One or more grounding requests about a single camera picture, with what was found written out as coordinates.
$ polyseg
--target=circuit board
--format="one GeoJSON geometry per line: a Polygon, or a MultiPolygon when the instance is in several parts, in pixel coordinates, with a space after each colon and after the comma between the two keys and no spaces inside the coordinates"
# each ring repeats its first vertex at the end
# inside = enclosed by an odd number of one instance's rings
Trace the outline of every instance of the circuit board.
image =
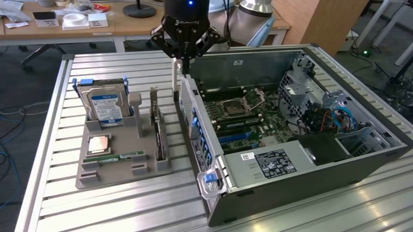
{"type": "Polygon", "coordinates": [[[255,88],[244,98],[205,102],[225,154],[285,143],[295,136],[275,98],[255,88]]]}

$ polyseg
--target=metal workbench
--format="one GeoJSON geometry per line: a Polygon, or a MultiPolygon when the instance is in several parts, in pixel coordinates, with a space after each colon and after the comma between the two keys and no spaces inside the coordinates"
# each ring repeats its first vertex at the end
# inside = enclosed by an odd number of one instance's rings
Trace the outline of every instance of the metal workbench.
{"type": "MultiPolygon", "coordinates": [[[[327,59],[325,53],[317,54],[327,59]]],[[[343,71],[339,63],[329,65],[343,71]]],[[[367,98],[374,96],[371,102],[386,114],[390,106],[360,82],[349,81],[367,98]]],[[[412,135],[412,125],[400,115],[391,112],[388,118],[412,135]]],[[[210,228],[206,219],[173,101],[170,58],[158,51],[69,58],[58,74],[18,232],[413,231],[413,155],[386,165],[360,183],[228,225],[210,228]],[[86,112],[70,83],[74,77],[104,79],[124,75],[130,79],[130,90],[142,93],[142,111],[150,107],[150,87],[161,89],[158,104],[166,114],[174,173],[79,190],[75,175],[86,112]]]]}

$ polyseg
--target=lamp base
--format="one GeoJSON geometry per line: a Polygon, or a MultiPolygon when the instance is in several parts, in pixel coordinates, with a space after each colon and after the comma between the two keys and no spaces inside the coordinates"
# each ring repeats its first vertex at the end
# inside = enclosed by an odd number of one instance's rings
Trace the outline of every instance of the lamp base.
{"type": "Polygon", "coordinates": [[[124,7],[124,13],[134,18],[149,18],[157,14],[157,9],[149,5],[141,5],[141,9],[138,9],[138,5],[133,4],[124,7]]]}

